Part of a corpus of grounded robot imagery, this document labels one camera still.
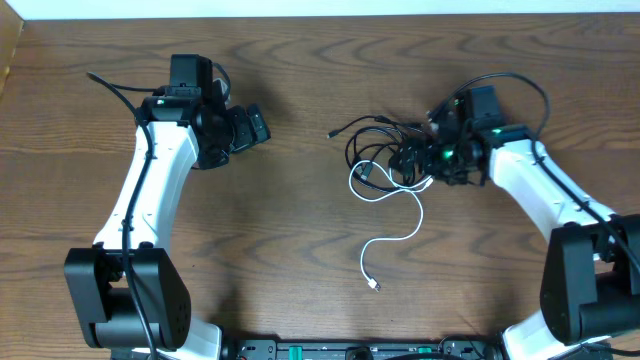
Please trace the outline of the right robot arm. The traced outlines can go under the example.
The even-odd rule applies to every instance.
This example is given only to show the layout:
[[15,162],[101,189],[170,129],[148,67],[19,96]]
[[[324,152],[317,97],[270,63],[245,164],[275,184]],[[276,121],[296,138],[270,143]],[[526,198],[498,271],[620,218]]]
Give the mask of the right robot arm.
[[548,244],[540,308],[485,345],[485,359],[614,354],[606,339],[639,327],[639,218],[584,192],[536,133],[507,124],[492,86],[461,88],[434,111],[434,135],[408,138],[389,168],[412,182],[467,185],[473,173],[508,193]]

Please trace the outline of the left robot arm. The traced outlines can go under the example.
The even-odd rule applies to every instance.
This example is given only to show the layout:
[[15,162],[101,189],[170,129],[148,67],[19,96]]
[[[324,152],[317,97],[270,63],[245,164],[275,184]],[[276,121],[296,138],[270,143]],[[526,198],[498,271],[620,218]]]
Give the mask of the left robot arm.
[[210,170],[270,139],[259,107],[230,104],[223,67],[174,54],[166,85],[147,90],[134,116],[136,143],[122,190],[89,248],[72,248],[64,276],[85,342],[115,359],[225,359],[217,325],[192,313],[170,259],[187,175]]

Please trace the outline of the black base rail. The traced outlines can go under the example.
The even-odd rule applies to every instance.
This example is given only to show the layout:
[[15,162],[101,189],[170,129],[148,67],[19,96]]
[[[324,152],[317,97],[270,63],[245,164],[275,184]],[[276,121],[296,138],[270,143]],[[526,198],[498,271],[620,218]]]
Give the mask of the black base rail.
[[612,359],[603,339],[566,346],[558,341],[525,342],[507,334],[491,337],[450,335],[421,341],[281,340],[224,337],[220,360],[348,360],[348,359]]

